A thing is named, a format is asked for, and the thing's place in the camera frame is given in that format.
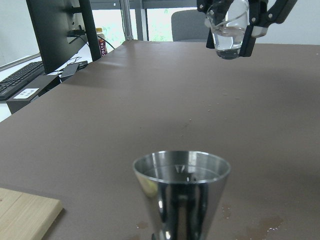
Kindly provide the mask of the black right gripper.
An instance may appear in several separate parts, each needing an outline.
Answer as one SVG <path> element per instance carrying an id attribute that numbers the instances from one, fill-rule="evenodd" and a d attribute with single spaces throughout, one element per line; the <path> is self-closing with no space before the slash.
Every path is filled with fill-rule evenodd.
<path id="1" fill-rule="evenodd" d="M 256 38 L 252 36 L 256 24 L 283 23 L 296 4 L 296 1 L 277 0 L 270 8 L 268 8 L 267 0 L 246 0 L 244 4 L 248 8 L 246 12 L 249 15 L 249 24 L 245 30 L 239 56 L 250 57 L 256 43 Z M 199 12 L 205 13 L 206 17 L 215 24 L 226 20 L 228 11 L 235 12 L 237 9 L 233 0 L 198 0 L 196 6 Z M 206 48 L 215 49 L 213 34 L 210 27 Z"/>

